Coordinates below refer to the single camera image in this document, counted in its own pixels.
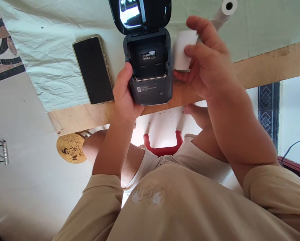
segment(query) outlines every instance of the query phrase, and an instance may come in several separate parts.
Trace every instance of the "metal stand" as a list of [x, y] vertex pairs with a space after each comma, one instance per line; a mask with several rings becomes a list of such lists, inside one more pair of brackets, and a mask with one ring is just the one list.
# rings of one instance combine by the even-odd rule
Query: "metal stand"
[[5, 165], [8, 165], [9, 164], [9, 155], [7, 152], [7, 142], [6, 141], [0, 141], [0, 142], [1, 142], [0, 147], [2, 147], [2, 149], [3, 149], [3, 156], [0, 155], [0, 157], [3, 158], [3, 161], [0, 161], [0, 163], [4, 162]]

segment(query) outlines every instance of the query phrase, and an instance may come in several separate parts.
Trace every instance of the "printer lid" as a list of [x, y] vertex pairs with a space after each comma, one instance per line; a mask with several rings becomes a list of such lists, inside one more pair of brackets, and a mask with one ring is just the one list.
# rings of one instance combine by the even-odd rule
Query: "printer lid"
[[165, 27], [171, 17], [171, 0], [109, 0], [117, 29], [140, 35]]

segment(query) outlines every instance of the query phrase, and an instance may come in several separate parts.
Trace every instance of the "phone screen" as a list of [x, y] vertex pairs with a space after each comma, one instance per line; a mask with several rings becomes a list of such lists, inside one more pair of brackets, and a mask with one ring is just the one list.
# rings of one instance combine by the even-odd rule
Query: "phone screen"
[[114, 100], [107, 66], [98, 37], [73, 44], [91, 104]]

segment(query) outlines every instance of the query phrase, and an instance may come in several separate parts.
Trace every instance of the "white cloth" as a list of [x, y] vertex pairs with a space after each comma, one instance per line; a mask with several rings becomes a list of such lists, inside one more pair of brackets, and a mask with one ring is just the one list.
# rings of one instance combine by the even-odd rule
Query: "white cloth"
[[221, 185], [224, 184], [233, 173], [230, 165], [206, 154], [196, 147], [191, 142], [192, 140], [192, 137], [185, 137], [179, 150], [174, 155], [158, 157], [145, 148], [145, 154], [137, 173], [124, 189], [125, 195], [130, 195], [131, 191], [147, 173], [166, 162], [178, 163]]
[[[166, 27], [171, 42], [179, 31], [188, 30], [188, 16], [212, 19], [221, 2], [172, 0]], [[124, 35], [113, 22], [107, 0], [0, 0], [0, 13], [46, 111], [89, 103], [72, 43], [100, 35], [113, 83], [124, 65]], [[297, 43], [300, 1], [239, 2], [219, 34], [233, 61]]]

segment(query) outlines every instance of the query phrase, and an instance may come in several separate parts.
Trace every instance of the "red chair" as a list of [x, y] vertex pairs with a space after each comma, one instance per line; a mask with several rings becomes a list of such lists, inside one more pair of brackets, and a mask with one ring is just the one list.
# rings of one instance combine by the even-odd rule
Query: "red chair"
[[181, 144], [183, 143], [181, 131], [176, 131], [176, 138], [177, 138], [177, 145], [174, 147], [152, 148], [150, 146], [150, 140], [148, 134], [145, 134], [143, 136], [143, 141], [144, 141], [144, 145], [149, 151], [151, 151], [156, 156], [160, 157], [164, 155], [173, 155], [178, 151]]

